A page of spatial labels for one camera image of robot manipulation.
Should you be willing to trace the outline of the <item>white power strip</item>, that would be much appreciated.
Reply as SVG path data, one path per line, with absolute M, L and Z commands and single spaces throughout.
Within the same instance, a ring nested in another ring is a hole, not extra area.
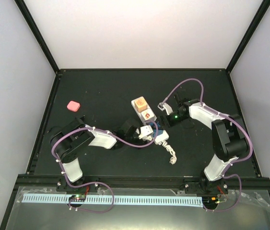
M 165 147 L 169 139 L 168 133 L 156 122 L 156 115 L 144 97 L 139 97 L 131 101 L 143 126 L 137 129 L 139 139 L 143 141 L 154 141 L 156 145 Z

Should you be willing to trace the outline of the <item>white tiger cube socket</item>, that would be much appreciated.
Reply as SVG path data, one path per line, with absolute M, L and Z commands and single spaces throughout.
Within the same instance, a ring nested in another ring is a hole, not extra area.
M 152 111 L 151 108 L 148 108 L 144 111 L 141 112 L 141 117 L 143 119 L 143 121 L 148 121 L 148 120 L 155 120 L 155 115 L 154 112 Z

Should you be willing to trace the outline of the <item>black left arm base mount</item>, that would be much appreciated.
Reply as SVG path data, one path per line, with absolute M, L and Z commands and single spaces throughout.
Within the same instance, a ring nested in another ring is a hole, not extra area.
M 66 192 L 66 193 L 86 193 L 88 192 L 96 192 L 99 185 L 95 182 L 99 182 L 100 178 L 96 176 L 83 176 L 79 180 L 75 182 L 71 182 L 70 184 L 73 186 L 69 186 L 66 182 L 64 176 L 62 176 L 57 183 L 57 192 Z M 91 185 L 83 186 L 83 184 L 94 182 Z

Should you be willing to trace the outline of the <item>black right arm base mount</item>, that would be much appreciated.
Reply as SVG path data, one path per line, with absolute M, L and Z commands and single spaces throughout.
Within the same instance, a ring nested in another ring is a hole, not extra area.
M 228 194 L 228 189 L 225 188 L 225 180 L 209 181 L 202 177 L 185 178 L 183 180 L 187 194 L 215 196 L 218 194 Z

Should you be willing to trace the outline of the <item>pink plug adapter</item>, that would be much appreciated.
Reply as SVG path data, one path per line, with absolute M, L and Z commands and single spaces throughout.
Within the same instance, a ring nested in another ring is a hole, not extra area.
M 75 102 L 75 101 L 70 101 L 67 105 L 67 109 L 72 111 L 72 112 L 77 112 L 80 108 L 80 103 Z

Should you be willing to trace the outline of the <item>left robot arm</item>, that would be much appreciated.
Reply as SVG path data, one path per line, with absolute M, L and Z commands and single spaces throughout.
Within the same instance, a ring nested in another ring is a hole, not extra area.
M 116 150 L 127 145 L 141 149 L 153 144 L 158 133 L 158 125 L 151 120 L 139 125 L 130 119 L 120 129 L 110 131 L 90 126 L 81 117 L 75 118 L 64 127 L 52 127 L 49 130 L 49 143 L 51 153 L 61 167 L 61 173 L 68 179 L 68 187 L 73 191 L 80 191 L 84 186 L 84 179 L 79 157 L 84 148 Z

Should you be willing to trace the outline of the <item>white plug adapter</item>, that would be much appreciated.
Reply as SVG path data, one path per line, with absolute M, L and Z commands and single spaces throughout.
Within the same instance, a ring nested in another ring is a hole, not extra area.
M 142 138 L 143 141 L 153 141 L 154 137 L 153 135 L 148 135 Z

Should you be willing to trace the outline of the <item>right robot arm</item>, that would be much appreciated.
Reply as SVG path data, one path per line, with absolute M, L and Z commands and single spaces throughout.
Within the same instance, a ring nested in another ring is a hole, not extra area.
M 199 188 L 204 194 L 215 193 L 230 166 L 253 151 L 249 135 L 239 115 L 222 114 L 198 99 L 188 100 L 175 94 L 177 110 L 166 102 L 158 104 L 166 115 L 158 118 L 163 127 L 173 127 L 186 119 L 194 119 L 211 130 L 214 156 L 200 174 Z

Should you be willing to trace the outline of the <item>beige dragon cube socket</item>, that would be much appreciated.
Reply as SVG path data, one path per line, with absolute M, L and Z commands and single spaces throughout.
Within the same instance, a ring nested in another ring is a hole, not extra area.
M 134 101 L 135 109 L 138 113 L 141 113 L 148 109 L 148 105 L 144 97 L 140 97 Z

